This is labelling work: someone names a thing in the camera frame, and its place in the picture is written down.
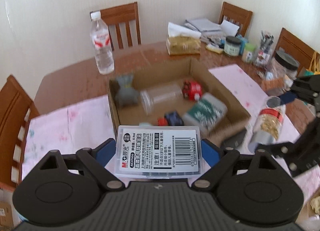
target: chair backrest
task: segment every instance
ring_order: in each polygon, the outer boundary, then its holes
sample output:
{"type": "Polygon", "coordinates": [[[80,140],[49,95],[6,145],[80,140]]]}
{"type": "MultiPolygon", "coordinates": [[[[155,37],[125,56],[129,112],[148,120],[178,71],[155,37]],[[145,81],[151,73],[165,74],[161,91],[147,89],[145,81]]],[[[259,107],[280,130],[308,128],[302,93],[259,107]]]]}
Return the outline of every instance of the chair backrest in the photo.
{"type": "Polygon", "coordinates": [[[278,43],[276,45],[273,56],[276,54],[276,50],[282,48],[287,54],[291,55],[296,59],[300,66],[298,68],[298,73],[300,70],[305,67],[309,68],[310,62],[315,52],[314,49],[309,47],[305,42],[298,39],[294,34],[287,31],[285,28],[282,28],[278,43]]]}
{"type": "MultiPolygon", "coordinates": [[[[120,31],[120,23],[125,23],[125,30],[127,34],[128,46],[132,46],[132,38],[130,32],[129,21],[135,20],[136,21],[136,30],[137,30],[137,38],[138,44],[141,45],[141,38],[140,38],[140,25],[139,25],[139,15],[138,15],[138,3],[130,3],[126,5],[116,6],[112,8],[101,9],[101,19],[108,25],[115,25],[116,27],[116,35],[118,39],[118,46],[120,49],[123,48],[122,38],[121,38],[121,31],[120,31]]],[[[112,50],[114,50],[112,38],[111,39],[111,46],[112,50]]]]}
{"type": "Polygon", "coordinates": [[[9,76],[0,91],[0,188],[13,191],[21,181],[30,119],[39,116],[33,101],[9,76]]]}
{"type": "Polygon", "coordinates": [[[251,18],[252,11],[229,4],[228,2],[223,2],[219,24],[221,24],[224,19],[233,24],[236,24],[240,27],[238,30],[238,34],[244,37],[250,25],[251,18]]]}

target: gray object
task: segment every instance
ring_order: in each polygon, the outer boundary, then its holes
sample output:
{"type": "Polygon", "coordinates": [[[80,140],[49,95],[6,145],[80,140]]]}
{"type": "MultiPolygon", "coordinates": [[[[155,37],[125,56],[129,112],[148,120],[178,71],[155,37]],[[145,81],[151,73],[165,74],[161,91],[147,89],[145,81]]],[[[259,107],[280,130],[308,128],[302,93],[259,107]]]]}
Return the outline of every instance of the gray object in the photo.
{"type": "Polygon", "coordinates": [[[118,76],[116,80],[120,86],[116,94],[119,107],[137,104],[139,92],[132,87],[133,74],[118,76]]]}
{"type": "Polygon", "coordinates": [[[23,222],[16,231],[302,231],[294,223],[253,227],[220,209],[211,193],[187,183],[132,182],[128,189],[109,192],[90,215],[63,227],[39,227],[23,222]]]}

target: white jar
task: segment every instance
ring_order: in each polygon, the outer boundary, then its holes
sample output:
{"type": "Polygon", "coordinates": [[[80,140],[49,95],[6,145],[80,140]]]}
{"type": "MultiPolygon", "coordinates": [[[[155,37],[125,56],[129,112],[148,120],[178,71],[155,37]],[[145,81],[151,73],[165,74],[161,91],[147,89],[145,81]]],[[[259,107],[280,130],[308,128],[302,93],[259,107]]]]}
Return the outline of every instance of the white jar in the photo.
{"type": "Polygon", "coordinates": [[[241,40],[236,37],[226,37],[223,51],[229,56],[238,56],[241,47],[241,40]]]}

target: clear plastic cup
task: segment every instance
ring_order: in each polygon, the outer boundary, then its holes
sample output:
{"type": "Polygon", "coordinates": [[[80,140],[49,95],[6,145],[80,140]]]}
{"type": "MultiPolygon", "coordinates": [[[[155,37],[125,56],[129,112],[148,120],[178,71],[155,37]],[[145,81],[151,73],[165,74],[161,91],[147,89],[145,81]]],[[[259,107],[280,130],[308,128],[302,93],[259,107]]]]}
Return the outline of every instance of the clear plastic cup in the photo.
{"type": "Polygon", "coordinates": [[[182,90],[176,83],[145,89],[140,92],[140,96],[147,115],[150,115],[158,105],[183,98],[182,90]]]}

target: dark container lid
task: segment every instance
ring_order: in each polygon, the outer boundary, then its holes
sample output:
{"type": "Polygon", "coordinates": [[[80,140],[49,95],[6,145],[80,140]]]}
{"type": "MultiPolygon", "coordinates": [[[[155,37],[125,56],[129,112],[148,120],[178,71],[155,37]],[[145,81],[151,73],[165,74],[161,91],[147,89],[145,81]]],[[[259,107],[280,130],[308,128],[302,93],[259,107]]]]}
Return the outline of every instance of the dark container lid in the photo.
{"type": "Polygon", "coordinates": [[[235,44],[235,45],[241,45],[241,40],[239,38],[232,37],[232,36],[227,36],[226,42],[235,44]]]}
{"type": "Polygon", "coordinates": [[[276,51],[275,59],[280,65],[291,71],[296,71],[300,65],[292,56],[280,50],[276,51]]]}

